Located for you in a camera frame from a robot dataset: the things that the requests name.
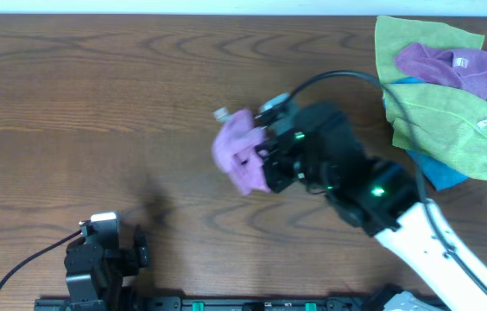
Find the purple microfiber cloth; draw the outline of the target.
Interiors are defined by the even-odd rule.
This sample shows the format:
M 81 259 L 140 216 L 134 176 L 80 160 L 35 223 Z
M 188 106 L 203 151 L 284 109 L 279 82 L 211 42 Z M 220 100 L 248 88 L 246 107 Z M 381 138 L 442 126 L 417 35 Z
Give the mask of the purple microfiber cloth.
M 267 140 L 266 130 L 256 127 L 249 109 L 231 114 L 212 144 L 216 166 L 230 178 L 240 194 L 270 192 L 256 146 Z

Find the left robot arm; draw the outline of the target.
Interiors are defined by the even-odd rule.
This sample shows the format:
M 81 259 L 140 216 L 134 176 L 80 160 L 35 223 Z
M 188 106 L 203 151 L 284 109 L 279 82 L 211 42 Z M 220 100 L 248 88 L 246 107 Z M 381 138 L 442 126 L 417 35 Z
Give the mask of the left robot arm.
M 130 248 L 119 245 L 115 219 L 80 225 L 82 237 L 66 249 L 66 285 L 72 310 L 130 310 L 123 279 L 150 265 L 146 234 L 137 227 Z

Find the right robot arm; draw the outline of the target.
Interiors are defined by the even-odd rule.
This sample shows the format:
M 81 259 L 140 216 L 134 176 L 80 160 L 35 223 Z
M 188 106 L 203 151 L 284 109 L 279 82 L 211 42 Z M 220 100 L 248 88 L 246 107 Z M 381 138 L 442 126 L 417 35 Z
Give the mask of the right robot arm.
M 487 267 L 403 167 L 366 155 L 334 104 L 264 105 L 257 118 L 272 133 L 256 146 L 272 192 L 300 182 L 324 195 L 344 222 L 397 255 L 449 309 L 487 310 Z

